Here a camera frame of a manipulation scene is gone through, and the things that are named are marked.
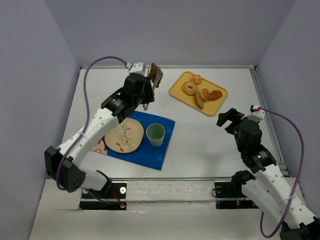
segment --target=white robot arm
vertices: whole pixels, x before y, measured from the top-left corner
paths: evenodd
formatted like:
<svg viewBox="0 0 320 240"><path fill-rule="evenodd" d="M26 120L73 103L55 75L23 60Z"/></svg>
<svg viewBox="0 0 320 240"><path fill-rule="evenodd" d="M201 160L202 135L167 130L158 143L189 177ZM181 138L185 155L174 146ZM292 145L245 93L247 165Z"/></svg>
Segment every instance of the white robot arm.
<svg viewBox="0 0 320 240"><path fill-rule="evenodd" d="M291 196L292 188L282 175L277 161L261 144L262 131L258 123L264 119L265 111L258 105L251 106L250 110L251 114L244 115L231 108L218 116L219 127L231 121L225 130L234 135L243 163L252 172L244 170L233 175L232 189L250 198L262 212L285 226L280 233L281 239L318 239L319 219L296 194Z"/></svg>
<svg viewBox="0 0 320 240"><path fill-rule="evenodd" d="M146 66L143 62L135 63L129 69L123 87L102 102L101 107L83 128L58 147L50 146L46 149L46 172L57 181L59 188L69 193L84 188L102 195L110 191L112 180L107 175L98 169L85 169L81 163L92 146L131 115L138 105L147 105L155 100L151 79L145 76L145 72ZM158 84L162 76L163 73L158 67L154 85Z"/></svg>

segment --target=bread roll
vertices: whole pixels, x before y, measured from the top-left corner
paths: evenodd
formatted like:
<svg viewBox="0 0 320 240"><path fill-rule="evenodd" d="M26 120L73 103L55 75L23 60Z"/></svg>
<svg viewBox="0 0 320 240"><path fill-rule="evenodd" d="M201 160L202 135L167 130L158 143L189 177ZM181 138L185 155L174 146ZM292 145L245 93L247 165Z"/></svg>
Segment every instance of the bread roll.
<svg viewBox="0 0 320 240"><path fill-rule="evenodd" d="M194 82L195 84L201 83L202 77L198 74L194 74L191 77L191 81Z"/></svg>
<svg viewBox="0 0 320 240"><path fill-rule="evenodd" d="M205 102L208 101L209 97L210 97L209 89L207 89L207 88L202 89L200 92L200 95L201 95L201 98L203 101L205 101Z"/></svg>

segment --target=yellow tray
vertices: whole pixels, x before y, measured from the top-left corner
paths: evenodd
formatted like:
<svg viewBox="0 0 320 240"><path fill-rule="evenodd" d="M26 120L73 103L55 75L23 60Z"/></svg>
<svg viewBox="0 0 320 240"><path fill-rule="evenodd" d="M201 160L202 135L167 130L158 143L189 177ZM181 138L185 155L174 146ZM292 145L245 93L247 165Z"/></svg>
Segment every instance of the yellow tray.
<svg viewBox="0 0 320 240"><path fill-rule="evenodd" d="M222 92L222 97L216 101L205 101L204 102L204 107L201 109L197 107L195 101L194 101L194 96L189 96L184 93L182 90L182 85L184 82L190 81L191 76L194 75L194 73L185 71L182 73L182 75L179 77L179 79L172 85L172 87L169 90L169 94L184 102L185 104L188 104L189 106L193 107L194 109L197 109L198 111L208 115L208 116L214 116L221 105L224 103L225 99L228 96L228 91L204 78L202 78L202 81L200 84L198 84L198 90L200 91L201 89L209 89L209 91L213 90L220 90Z"/></svg>

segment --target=gray wall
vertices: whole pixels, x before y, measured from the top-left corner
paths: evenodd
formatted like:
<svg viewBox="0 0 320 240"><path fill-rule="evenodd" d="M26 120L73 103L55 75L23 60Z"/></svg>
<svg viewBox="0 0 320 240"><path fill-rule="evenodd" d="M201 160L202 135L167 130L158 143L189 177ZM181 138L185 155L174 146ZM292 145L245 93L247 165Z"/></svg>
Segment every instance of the gray wall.
<svg viewBox="0 0 320 240"><path fill-rule="evenodd" d="M46 0L80 66L260 63L294 0ZM120 65L105 61L102 65Z"/></svg>
<svg viewBox="0 0 320 240"><path fill-rule="evenodd" d="M2 0L0 35L0 239L27 240L80 69L43 0Z"/></svg>
<svg viewBox="0 0 320 240"><path fill-rule="evenodd" d="M305 141L300 183L308 206L320 216L320 1L297 0L265 53L257 72L267 106L292 119ZM290 124L272 118L292 175L301 147Z"/></svg>

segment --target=bagel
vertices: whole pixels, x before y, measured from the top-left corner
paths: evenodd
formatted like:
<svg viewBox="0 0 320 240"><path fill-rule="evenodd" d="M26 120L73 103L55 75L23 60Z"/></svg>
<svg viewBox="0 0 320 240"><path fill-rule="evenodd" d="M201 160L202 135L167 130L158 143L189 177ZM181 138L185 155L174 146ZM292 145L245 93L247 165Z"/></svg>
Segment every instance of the bagel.
<svg viewBox="0 0 320 240"><path fill-rule="evenodd" d="M182 90L186 94L192 96L196 93L196 91L198 91L198 87L194 82L186 81L184 84L182 84Z"/></svg>

